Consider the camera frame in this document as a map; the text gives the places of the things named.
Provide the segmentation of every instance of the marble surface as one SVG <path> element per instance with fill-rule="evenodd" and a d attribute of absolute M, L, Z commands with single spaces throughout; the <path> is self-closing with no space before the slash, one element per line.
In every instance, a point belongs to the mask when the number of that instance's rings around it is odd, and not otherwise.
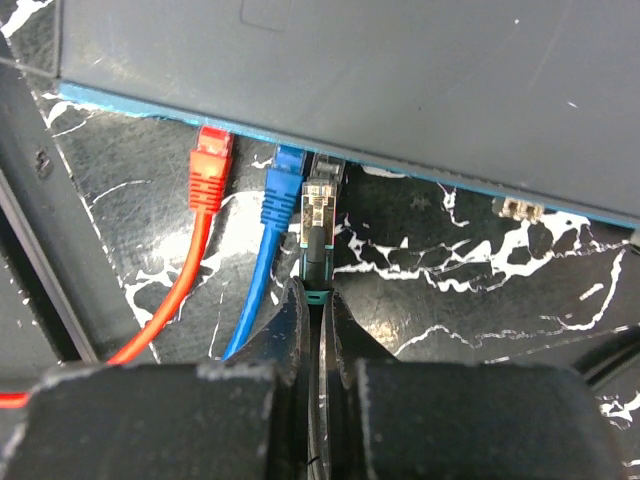
<path fill-rule="evenodd" d="M 31 22 L 42 34 L 52 8 L 51 1 L 2 0 L 2 31 L 23 44 Z M 31 61 L 20 48 L 14 53 Z M 48 80 L 28 81 L 131 314 L 143 325 L 188 249 L 187 153 L 196 129 L 73 104 Z M 237 139 L 197 286 L 154 343 L 160 361 L 222 355 L 258 251 L 272 154 L 272 145 Z M 346 170 L 337 223 L 336 286 L 364 328 L 402 360 L 571 366 L 638 326 L 640 257 L 628 249 L 628 230 L 564 212 L 547 212 L 537 225 L 501 219 L 487 196 L 355 164 Z M 258 324 L 297 272 L 298 232 L 296 215 Z M 597 392 L 630 478 L 640 478 L 638 373 L 632 368 Z"/>

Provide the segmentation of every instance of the gray device housing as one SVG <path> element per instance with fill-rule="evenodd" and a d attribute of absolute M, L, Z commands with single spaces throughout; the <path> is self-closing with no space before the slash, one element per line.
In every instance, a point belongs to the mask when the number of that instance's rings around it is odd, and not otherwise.
<path fill-rule="evenodd" d="M 640 224 L 640 2 L 65 0 L 62 16 L 64 82 Z"/>

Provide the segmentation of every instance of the red ethernet cable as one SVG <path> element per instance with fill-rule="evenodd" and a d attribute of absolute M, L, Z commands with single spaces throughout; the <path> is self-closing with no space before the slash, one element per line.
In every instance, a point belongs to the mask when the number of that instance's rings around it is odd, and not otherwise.
<path fill-rule="evenodd" d="M 189 208 L 196 213 L 189 253 L 178 279 L 153 318 L 107 363 L 120 365 L 133 360 L 160 333 L 176 313 L 198 274 L 211 230 L 213 215 L 220 210 L 231 167 L 233 136 L 212 127 L 203 127 L 198 145 L 191 151 Z M 0 408 L 21 408 L 29 401 L 27 392 L 0 393 Z"/>

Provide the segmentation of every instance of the blue ethernet cable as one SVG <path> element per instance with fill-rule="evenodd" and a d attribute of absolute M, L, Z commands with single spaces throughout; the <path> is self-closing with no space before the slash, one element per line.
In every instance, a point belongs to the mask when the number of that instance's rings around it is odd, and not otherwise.
<path fill-rule="evenodd" d="M 280 243 L 280 235 L 289 228 L 289 221 L 300 194 L 304 160 L 304 150 L 279 145 L 276 148 L 273 165 L 267 170 L 267 184 L 260 217 L 260 221 L 264 224 L 260 251 L 240 320 L 224 352 L 223 360 L 238 351 L 251 333 L 267 288 L 269 271 Z"/>

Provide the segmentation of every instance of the cable wire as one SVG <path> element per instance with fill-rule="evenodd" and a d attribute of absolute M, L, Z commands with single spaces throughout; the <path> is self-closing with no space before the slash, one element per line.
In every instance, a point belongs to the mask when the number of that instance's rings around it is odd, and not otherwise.
<path fill-rule="evenodd" d="M 0 409 L 22 408 L 29 401 L 27 392 L 0 393 Z"/>
<path fill-rule="evenodd" d="M 585 353 L 573 368 L 598 391 L 639 362 L 640 328 L 635 326 Z"/>
<path fill-rule="evenodd" d="M 107 362 L 109 365 L 120 365 L 133 360 L 158 336 L 167 322 L 173 318 L 198 275 L 200 262 L 207 247 L 212 219 L 213 217 L 207 213 L 198 212 L 196 214 L 191 246 L 178 279 L 158 307 L 158 310 L 156 310 L 153 318 L 129 343 L 111 357 Z M 22 408 L 27 404 L 28 400 L 29 394 L 27 392 L 0 393 L 0 409 Z"/>
<path fill-rule="evenodd" d="M 229 346 L 222 357 L 223 360 L 226 360 L 239 350 L 240 347 L 245 344 L 247 338 L 249 338 L 253 323 L 260 309 L 262 297 L 264 297 L 264 291 L 267 288 L 271 264 L 273 263 L 273 258 L 275 257 L 279 243 L 280 232 L 273 228 L 265 227 L 244 307 L 242 308 L 240 319 L 233 332 Z"/>
<path fill-rule="evenodd" d="M 322 452 L 323 435 L 320 431 L 322 427 L 322 422 L 320 421 L 320 338 L 323 326 L 323 308 L 324 305 L 309 305 L 311 359 L 309 362 L 309 429 L 307 446 L 310 458 L 308 474 L 311 480 L 326 480 L 327 478 Z"/>
<path fill-rule="evenodd" d="M 238 351 L 249 338 L 255 322 L 264 291 L 267 288 L 271 264 L 276 248 L 280 242 L 280 234 L 289 227 L 291 215 L 295 208 L 304 170 L 305 152 L 298 148 L 279 145 L 273 157 L 273 166 L 267 170 L 264 200 L 260 222 L 264 225 L 260 250 L 253 271 L 249 293 L 245 299 L 240 320 L 233 332 L 229 346 L 222 360 L 226 360 Z"/>
<path fill-rule="evenodd" d="M 232 142 L 233 135 L 229 132 L 208 126 L 200 129 L 196 148 L 190 154 L 189 207 L 196 212 L 196 219 L 189 253 L 178 279 L 153 318 L 107 362 L 109 365 L 136 358 L 171 320 L 191 290 L 207 247 L 213 215 L 222 204 L 231 167 Z M 0 393 L 0 409 L 22 408 L 28 401 L 27 392 Z"/>

